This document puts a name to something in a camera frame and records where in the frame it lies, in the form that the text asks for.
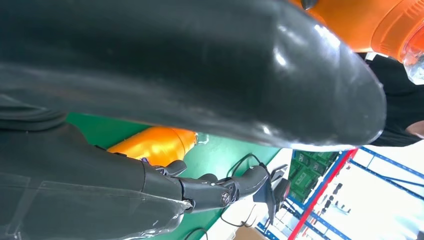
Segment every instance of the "transparent plastic film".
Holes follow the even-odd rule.
[[[191,205],[139,191],[0,173],[0,239],[126,240],[174,230]]]
[[[424,24],[405,45],[403,65],[411,82],[424,84]]]

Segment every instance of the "black shirt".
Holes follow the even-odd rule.
[[[387,100],[383,133],[371,145],[405,147],[422,140],[406,132],[406,128],[424,120],[424,85],[413,84],[396,60],[377,55],[367,63],[383,84]]]

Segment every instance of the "green mat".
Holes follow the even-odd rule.
[[[72,113],[68,121],[81,129],[88,142],[108,148],[136,133],[148,125],[126,122],[111,118]],[[248,142],[211,135],[206,145],[195,146],[184,158],[187,170],[182,177],[198,178],[206,173],[215,174],[218,179],[227,176],[234,164],[248,153],[255,154],[261,161],[268,163],[279,148],[260,146]],[[257,165],[254,160],[246,161],[237,171],[242,174],[249,166]],[[186,214],[180,226],[171,233],[159,235],[152,240],[183,240],[195,228],[209,229],[219,218],[219,210]],[[190,239],[198,240],[202,232],[194,233]]]

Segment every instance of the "black cable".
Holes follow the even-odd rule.
[[[222,221],[224,221],[226,224],[229,224],[229,225],[231,225],[231,226],[233,226],[233,227],[240,228],[240,227],[243,227],[243,226],[244,226],[244,227],[246,227],[246,228],[250,228],[251,226],[253,226],[253,223],[252,223],[251,225],[246,225],[246,224],[248,223],[248,220],[251,218],[251,215],[252,215],[253,210],[255,209],[255,207],[256,207],[256,204],[255,204],[255,205],[252,207],[252,209],[250,210],[249,216],[247,216],[246,221],[241,221],[241,224],[234,224],[234,223],[231,223],[231,222],[229,222],[229,221],[227,221],[227,220],[225,220],[225,219],[223,218],[223,213],[225,212],[225,210],[227,210],[227,208],[228,208],[228,207],[226,207],[226,208],[222,209],[221,214],[219,215],[219,218],[220,218]]]
[[[206,236],[206,240],[209,240],[208,239],[208,233],[207,233],[207,231],[203,228],[203,227],[199,227],[199,228],[196,228],[196,229],[194,229],[193,231],[191,231],[187,236],[185,236],[185,238],[184,238],[184,240],[188,240],[189,239],[189,237],[193,234],[193,233],[195,233],[195,232],[197,232],[197,231],[202,231],[202,232],[204,232],[204,235]]]
[[[268,169],[267,169],[267,166],[265,165],[265,164],[263,164],[261,161],[259,161],[259,159],[258,159],[258,157],[257,156],[255,156],[253,153],[248,153],[246,156],[244,156],[243,158],[241,158],[236,164],[234,164],[234,166],[232,167],[232,168],[230,168],[229,170],[228,170],[228,172],[227,172],[227,176],[228,176],[228,174],[231,172],[231,170],[233,169],[233,171],[232,171],[232,173],[231,173],[231,177],[234,177],[235,176],[235,174],[236,174],[236,171],[237,171],[237,169],[239,169],[239,167],[242,165],[242,163],[244,162],[244,161],[246,161],[248,158],[254,158],[255,160],[256,160],[256,162],[259,164],[259,166],[261,166],[261,167],[263,167],[265,170],[266,170],[266,174],[268,175],[268,178],[271,180],[271,175],[270,175],[270,172],[268,171]],[[225,223],[227,223],[227,224],[229,224],[229,225],[231,225],[231,226],[233,226],[233,227],[237,227],[237,228],[240,228],[240,227],[246,227],[246,228],[250,228],[250,227],[252,227],[253,226],[253,223],[256,221],[256,219],[258,218],[258,216],[256,216],[255,218],[254,218],[254,220],[253,220],[253,223],[251,224],[251,225],[246,225],[246,223],[248,222],[248,220],[249,220],[249,218],[251,217],[251,215],[252,215],[252,213],[253,213],[253,210],[255,209],[255,207],[256,207],[256,204],[252,207],[252,209],[250,210],[250,213],[249,213],[249,216],[247,217],[247,219],[246,219],[246,221],[241,221],[241,224],[233,224],[233,223],[231,223],[231,222],[228,222],[227,220],[225,220],[224,218],[223,218],[223,214],[224,214],[224,212],[225,212],[225,210],[227,210],[227,208],[228,207],[226,207],[226,208],[223,208],[222,209],[222,211],[221,211],[221,214],[219,215],[219,218],[222,220],[222,221],[224,221]]]

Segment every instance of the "orange cylinder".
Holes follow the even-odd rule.
[[[152,166],[167,166],[175,160],[182,160],[196,141],[197,134],[193,131],[153,126],[112,146],[108,151],[146,161]]]
[[[291,1],[301,7],[300,0]],[[307,12],[355,52],[377,52],[400,62],[424,27],[424,0],[318,0]]]

